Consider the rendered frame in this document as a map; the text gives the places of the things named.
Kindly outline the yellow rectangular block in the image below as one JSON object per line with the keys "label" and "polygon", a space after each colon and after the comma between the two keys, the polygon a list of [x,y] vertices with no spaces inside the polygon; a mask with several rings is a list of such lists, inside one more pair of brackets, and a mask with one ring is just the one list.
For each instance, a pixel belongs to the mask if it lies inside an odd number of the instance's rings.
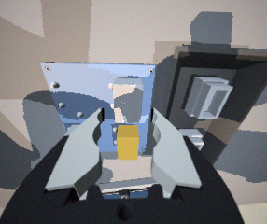
{"label": "yellow rectangular block", "polygon": [[137,160],[138,125],[119,125],[117,134],[118,160]]}

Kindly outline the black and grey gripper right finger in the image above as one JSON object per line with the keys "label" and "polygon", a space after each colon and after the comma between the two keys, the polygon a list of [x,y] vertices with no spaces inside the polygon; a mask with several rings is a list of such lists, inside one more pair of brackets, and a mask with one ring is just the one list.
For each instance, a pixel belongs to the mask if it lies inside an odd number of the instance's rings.
{"label": "black and grey gripper right finger", "polygon": [[[211,224],[245,224],[230,190],[203,153],[156,108],[150,174],[163,197],[187,204]],[[155,124],[156,122],[156,124]]]}

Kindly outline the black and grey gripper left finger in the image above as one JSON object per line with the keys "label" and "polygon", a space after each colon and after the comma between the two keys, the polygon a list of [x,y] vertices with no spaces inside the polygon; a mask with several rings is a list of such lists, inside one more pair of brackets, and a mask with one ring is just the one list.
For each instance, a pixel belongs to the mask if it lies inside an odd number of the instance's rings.
{"label": "black and grey gripper left finger", "polygon": [[59,208],[87,197],[102,176],[98,140],[104,109],[100,107],[64,136],[35,166],[7,203],[0,224],[39,224]]}

